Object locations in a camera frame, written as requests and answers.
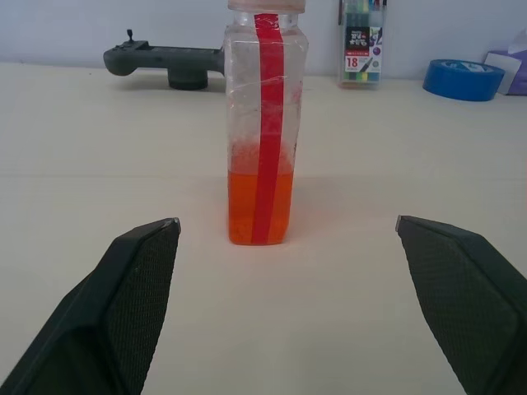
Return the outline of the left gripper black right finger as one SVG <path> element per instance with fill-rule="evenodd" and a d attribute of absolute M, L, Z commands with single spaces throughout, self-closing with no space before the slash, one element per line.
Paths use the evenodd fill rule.
<path fill-rule="evenodd" d="M 423 317 L 467 394 L 526 392 L 526 279 L 484 237 L 400 216 Z"/>

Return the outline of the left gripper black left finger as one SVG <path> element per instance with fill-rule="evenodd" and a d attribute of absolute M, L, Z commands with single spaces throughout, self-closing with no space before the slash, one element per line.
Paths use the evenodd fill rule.
<path fill-rule="evenodd" d="M 163 328 L 181 226 L 166 218 L 117 237 L 60 301 L 3 394 L 139 394 Z"/>

